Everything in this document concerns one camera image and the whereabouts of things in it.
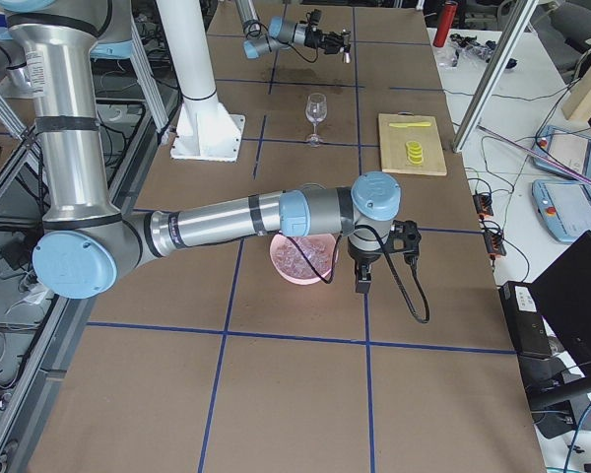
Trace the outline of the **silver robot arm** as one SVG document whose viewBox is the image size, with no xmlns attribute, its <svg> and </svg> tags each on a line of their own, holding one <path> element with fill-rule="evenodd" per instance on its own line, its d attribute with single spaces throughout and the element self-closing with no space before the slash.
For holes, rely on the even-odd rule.
<svg viewBox="0 0 591 473">
<path fill-rule="evenodd" d="M 138 211 L 132 166 L 111 182 L 103 155 L 92 63 L 136 52 L 127 1 L 4 1 L 10 37 L 23 49 L 33 88 L 34 136 L 47 178 L 42 237 L 31 261 L 54 294 L 86 300 L 177 250 L 281 234 L 346 237 L 360 272 L 385 251 L 402 190 L 372 171 L 349 187 L 308 185 L 181 211 Z"/>
<path fill-rule="evenodd" d="M 305 19 L 299 22 L 273 17 L 265 26 L 260 22 L 252 1 L 235 1 L 235 6 L 245 37 L 243 50 L 248 59 L 258 59 L 283 49 L 298 53 L 296 48 L 303 46 L 315 51 L 313 59 L 301 56 L 306 62 L 315 62 L 320 51 L 325 55 L 340 54 L 344 63 L 351 62 L 351 32 L 321 30 L 322 12 L 319 9 L 307 12 Z"/>
</svg>

